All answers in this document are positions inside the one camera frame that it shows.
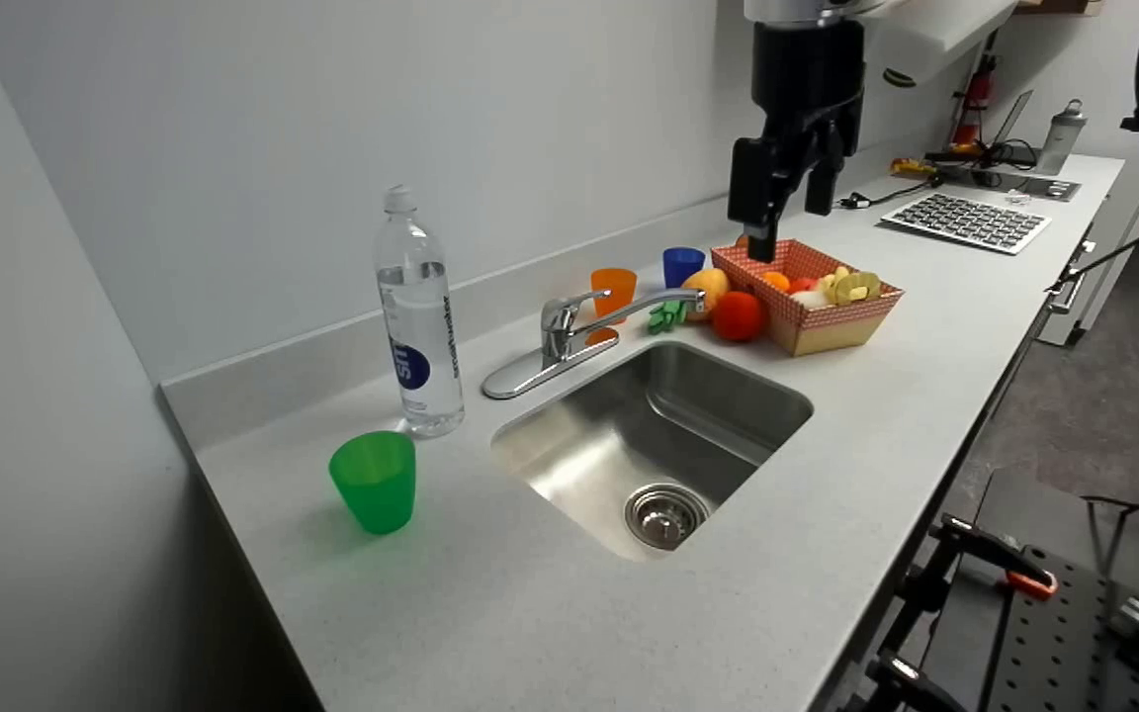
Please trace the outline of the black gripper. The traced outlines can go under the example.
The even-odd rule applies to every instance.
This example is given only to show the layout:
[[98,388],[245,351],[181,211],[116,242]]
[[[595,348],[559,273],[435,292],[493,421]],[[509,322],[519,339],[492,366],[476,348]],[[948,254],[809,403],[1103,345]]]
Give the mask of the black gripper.
[[742,226],[749,259],[773,260],[787,207],[787,167],[808,167],[808,213],[825,213],[844,157],[858,151],[865,28],[831,21],[813,28],[757,28],[753,98],[765,139],[732,147],[726,219]]

